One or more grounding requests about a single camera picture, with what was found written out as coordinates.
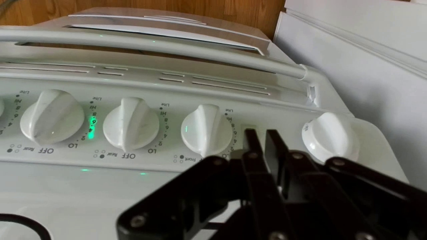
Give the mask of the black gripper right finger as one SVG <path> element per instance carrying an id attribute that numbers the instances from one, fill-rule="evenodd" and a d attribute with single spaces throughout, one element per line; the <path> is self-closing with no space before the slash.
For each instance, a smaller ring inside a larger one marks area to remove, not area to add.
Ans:
<path id="1" fill-rule="evenodd" d="M 317 165 L 275 130 L 265 158 L 308 240 L 427 240 L 427 193 L 344 158 Z"/>

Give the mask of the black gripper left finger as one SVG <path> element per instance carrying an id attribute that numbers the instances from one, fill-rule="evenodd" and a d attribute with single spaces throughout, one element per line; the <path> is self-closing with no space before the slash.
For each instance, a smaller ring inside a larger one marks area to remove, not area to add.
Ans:
<path id="1" fill-rule="evenodd" d="M 213 229 L 211 240 L 292 240 L 293 231 L 276 179 L 267 170 L 288 149 L 275 130 L 260 143 L 244 133 L 243 154 L 208 157 L 126 211 L 116 222 L 118 240 L 189 240 Z"/>

